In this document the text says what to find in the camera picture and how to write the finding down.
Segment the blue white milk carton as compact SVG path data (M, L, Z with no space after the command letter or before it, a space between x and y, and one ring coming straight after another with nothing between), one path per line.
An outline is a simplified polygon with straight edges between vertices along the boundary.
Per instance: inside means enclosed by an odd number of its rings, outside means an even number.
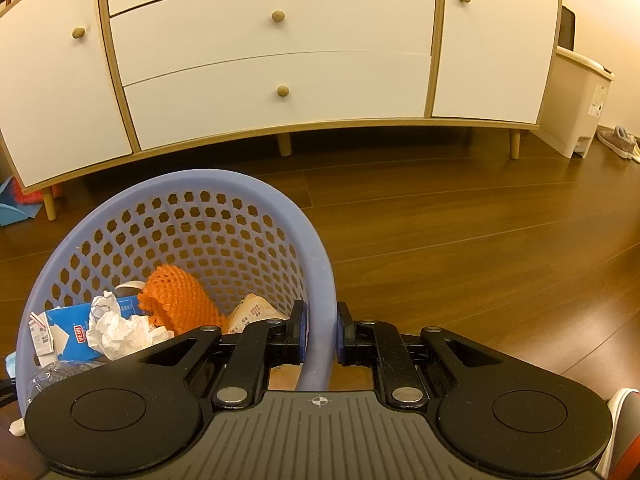
M136 297L117 298L117 301L126 318L141 314ZM29 315L27 326L41 366L54 361L89 362L105 358L87 344L90 308L91 302Z

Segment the cream pedal trash bin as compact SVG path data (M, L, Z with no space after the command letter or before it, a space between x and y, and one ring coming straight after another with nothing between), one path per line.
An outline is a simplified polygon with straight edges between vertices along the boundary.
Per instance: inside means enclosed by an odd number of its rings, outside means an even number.
M534 135L563 157L585 158L614 80L602 64L557 47Z

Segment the clear plastic bottle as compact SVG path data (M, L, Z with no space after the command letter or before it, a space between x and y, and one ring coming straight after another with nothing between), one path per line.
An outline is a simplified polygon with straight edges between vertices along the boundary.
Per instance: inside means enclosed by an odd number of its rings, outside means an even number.
M57 382L88 372L88 370L94 370L102 365L103 362L100 361L54 361L44 367L40 367L28 382L26 389L27 403L31 404L39 393L42 393L44 389Z

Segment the lavender perforated plastic basket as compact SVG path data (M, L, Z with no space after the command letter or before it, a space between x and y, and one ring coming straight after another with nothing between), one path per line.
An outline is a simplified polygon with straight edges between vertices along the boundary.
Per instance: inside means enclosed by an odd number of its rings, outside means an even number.
M329 385L337 307L320 236L303 211L271 185L233 171L192 169L113 196L52 252L32 286L18 329L16 391L22 410L37 369L30 316L86 304L104 290L146 280L161 264L196 278L224 312L250 292L283 312L304 300L309 332L297 387L320 391Z

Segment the pink sneaker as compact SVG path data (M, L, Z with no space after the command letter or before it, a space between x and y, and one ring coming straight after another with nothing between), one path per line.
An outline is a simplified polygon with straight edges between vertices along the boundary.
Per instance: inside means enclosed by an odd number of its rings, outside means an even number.
M599 127L597 138L618 157L639 161L637 137L624 127L616 126L614 129Z

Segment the white red shoe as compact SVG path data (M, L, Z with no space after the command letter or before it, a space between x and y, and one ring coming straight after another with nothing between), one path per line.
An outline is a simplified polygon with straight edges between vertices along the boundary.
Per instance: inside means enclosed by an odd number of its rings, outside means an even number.
M608 400L613 429L610 442L597 466L608 480L634 480L640 470L640 393L623 388Z

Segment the black panel behind bin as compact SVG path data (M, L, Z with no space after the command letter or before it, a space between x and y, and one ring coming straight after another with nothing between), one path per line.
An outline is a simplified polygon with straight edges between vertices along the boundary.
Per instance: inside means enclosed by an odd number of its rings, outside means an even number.
M558 46L566 50L575 49L576 14L562 6Z

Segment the crumpled white paper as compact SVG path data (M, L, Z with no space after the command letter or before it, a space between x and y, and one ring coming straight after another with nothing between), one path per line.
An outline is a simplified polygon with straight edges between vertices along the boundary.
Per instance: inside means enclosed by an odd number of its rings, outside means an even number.
M165 326L156 326L149 315L124 315L117 297L102 292L91 301L89 327L86 331L88 346L110 361L115 361L175 336Z

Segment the white wooden sideboard cabinet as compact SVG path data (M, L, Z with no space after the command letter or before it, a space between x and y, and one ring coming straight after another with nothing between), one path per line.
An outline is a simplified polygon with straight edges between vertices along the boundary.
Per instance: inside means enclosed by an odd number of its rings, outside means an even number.
M1 148L55 185L200 145L540 125L562 0L1 0Z

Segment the blue dustpan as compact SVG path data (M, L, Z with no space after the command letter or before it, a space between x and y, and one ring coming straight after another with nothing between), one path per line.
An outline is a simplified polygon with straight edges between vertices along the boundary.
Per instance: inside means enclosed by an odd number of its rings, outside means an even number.
M43 206L41 198L24 202L21 188L14 177L8 177L1 183L0 224L11 224L33 219Z

